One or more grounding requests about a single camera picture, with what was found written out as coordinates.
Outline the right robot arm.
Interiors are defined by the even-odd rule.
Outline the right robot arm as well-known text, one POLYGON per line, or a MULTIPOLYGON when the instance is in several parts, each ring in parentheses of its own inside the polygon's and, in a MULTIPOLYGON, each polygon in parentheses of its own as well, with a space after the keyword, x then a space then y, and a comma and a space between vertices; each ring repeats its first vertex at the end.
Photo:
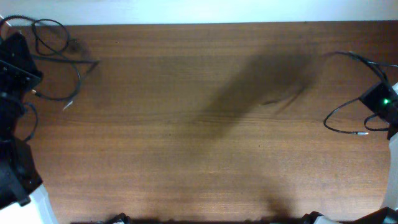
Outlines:
POLYGON ((385 121, 389 141, 389 174, 382 208, 397 211, 397 83, 395 85, 379 82, 359 97, 375 116, 385 121))

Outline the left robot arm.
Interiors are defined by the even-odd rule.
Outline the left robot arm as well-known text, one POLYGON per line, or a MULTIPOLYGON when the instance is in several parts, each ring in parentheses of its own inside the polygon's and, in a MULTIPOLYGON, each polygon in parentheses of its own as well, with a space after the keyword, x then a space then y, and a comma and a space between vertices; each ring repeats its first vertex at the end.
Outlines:
POLYGON ((25 37, 1 42, 1 223, 57 223, 43 180, 35 168, 32 139, 15 137, 17 122, 34 105, 24 95, 42 81, 25 37))

